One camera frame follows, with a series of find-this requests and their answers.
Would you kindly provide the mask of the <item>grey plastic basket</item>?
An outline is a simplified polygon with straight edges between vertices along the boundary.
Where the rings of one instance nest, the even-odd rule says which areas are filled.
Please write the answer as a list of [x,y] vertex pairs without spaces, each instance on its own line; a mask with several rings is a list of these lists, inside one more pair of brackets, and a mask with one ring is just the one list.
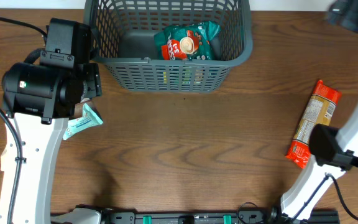
[[132,91],[217,89],[253,48],[248,0],[86,0],[95,60]]

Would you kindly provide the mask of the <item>green Nescafe 3in1 bag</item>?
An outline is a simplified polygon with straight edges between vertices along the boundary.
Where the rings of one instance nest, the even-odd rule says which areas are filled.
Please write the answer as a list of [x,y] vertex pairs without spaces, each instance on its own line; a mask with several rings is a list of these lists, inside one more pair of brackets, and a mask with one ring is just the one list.
[[164,60],[214,60],[211,42],[220,31],[220,25],[211,21],[167,26],[154,35],[158,57]]

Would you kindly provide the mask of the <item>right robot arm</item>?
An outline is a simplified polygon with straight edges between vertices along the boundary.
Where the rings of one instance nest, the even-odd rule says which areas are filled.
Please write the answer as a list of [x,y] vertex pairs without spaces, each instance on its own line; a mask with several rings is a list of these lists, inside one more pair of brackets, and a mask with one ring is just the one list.
[[[335,1],[327,19],[358,33],[358,1]],[[353,167],[358,168],[358,105],[341,128],[317,124],[310,136],[311,158],[291,189],[272,207],[264,223],[340,223],[337,211],[312,211],[333,183],[344,210],[358,217],[346,206],[337,179]]]

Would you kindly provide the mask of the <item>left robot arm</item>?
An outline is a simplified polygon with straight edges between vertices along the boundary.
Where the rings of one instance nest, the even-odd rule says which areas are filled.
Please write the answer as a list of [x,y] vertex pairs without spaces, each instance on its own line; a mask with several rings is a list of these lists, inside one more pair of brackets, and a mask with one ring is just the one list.
[[91,27],[53,18],[45,47],[2,78],[7,144],[0,223],[99,223],[101,214],[76,209],[52,217],[50,199],[58,151],[76,106],[102,94]]

